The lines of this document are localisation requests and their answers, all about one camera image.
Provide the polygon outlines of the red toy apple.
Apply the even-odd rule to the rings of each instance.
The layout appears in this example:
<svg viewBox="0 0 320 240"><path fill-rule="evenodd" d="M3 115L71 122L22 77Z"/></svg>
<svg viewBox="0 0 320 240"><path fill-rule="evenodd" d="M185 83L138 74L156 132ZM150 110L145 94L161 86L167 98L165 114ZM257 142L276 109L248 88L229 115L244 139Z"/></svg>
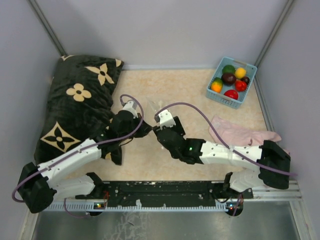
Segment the red toy apple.
<svg viewBox="0 0 320 240"><path fill-rule="evenodd" d="M224 95L225 95L226 97L229 97L229 98L234 99L234 100L238 100L238 98L239 98L238 92L237 92L236 90L234 90L234 89L229 89L229 90L227 90L227 91L224 93Z"/></svg>

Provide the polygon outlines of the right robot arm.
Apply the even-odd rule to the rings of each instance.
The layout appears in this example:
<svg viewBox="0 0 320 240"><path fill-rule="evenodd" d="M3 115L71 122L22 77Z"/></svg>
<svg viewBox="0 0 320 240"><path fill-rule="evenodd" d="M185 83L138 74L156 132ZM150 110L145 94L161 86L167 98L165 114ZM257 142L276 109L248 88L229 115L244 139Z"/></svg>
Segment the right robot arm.
<svg viewBox="0 0 320 240"><path fill-rule="evenodd" d="M243 170L225 176L223 192L235 198L254 187L267 186L287 190L290 183L291 157L271 140L258 146L231 146L213 143L200 138L185 138L180 119L172 117L153 128L157 141L169 151L173 159L189 165L223 164Z"/></svg>

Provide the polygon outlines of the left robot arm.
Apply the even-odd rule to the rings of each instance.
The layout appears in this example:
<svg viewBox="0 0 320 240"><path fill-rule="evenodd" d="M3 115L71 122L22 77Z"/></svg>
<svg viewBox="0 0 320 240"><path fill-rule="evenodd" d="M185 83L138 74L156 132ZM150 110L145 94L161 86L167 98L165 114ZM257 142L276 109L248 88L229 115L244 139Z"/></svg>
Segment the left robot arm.
<svg viewBox="0 0 320 240"><path fill-rule="evenodd" d="M97 199L106 185L94 172L65 179L64 177L83 165L107 154L116 165L122 164L121 142L143 138L152 130L140 113L121 110L111 124L92 133L76 148L52 160L34 165L26 164L18 181L18 193L32 214L40 213L54 201L72 198Z"/></svg>

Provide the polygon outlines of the yellow toy lemon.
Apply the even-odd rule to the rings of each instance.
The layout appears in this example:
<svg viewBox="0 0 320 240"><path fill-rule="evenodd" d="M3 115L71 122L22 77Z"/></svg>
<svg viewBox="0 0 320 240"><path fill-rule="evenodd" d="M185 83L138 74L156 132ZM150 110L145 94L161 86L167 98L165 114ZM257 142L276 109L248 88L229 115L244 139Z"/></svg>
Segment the yellow toy lemon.
<svg viewBox="0 0 320 240"><path fill-rule="evenodd" d="M246 76L246 74L247 74L247 71L243 67L238 67L234 72L234 75L237 79L242 79L243 77Z"/></svg>

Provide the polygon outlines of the green orange toy mango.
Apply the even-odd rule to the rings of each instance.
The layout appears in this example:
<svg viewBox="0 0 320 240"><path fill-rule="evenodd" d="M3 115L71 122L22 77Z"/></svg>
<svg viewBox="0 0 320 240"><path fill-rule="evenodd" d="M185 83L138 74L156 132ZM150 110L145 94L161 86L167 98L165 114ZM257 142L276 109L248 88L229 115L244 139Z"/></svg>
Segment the green orange toy mango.
<svg viewBox="0 0 320 240"><path fill-rule="evenodd" d="M211 83L210 89L216 93L220 93L223 89L223 81L221 78L216 77Z"/></svg>

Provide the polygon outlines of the clear dotted zip bag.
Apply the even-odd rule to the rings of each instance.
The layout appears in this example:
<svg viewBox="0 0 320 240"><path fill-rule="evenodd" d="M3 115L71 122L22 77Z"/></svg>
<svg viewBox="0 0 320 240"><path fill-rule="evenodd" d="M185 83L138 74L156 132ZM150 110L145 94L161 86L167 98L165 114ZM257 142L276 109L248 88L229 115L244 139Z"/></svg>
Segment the clear dotted zip bag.
<svg viewBox="0 0 320 240"><path fill-rule="evenodd" d="M146 115L150 120L154 119L155 114L167 105L163 99L147 99Z"/></svg>

